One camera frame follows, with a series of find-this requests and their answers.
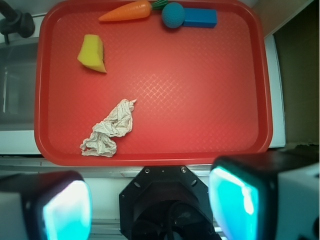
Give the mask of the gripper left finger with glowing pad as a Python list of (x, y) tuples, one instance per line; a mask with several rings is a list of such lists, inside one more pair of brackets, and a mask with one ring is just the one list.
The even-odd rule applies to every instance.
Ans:
[(87, 240), (92, 195), (76, 171), (0, 177), (2, 240)]

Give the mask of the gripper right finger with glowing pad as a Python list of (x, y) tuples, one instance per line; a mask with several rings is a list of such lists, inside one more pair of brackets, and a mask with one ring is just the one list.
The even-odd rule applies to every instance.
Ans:
[(212, 164), (208, 194), (229, 240), (317, 240), (318, 153), (225, 155)]

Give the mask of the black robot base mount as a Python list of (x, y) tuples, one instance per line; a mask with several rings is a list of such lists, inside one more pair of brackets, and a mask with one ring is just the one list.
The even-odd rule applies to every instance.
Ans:
[(209, 190), (186, 166), (147, 166), (119, 194), (128, 240), (219, 240)]

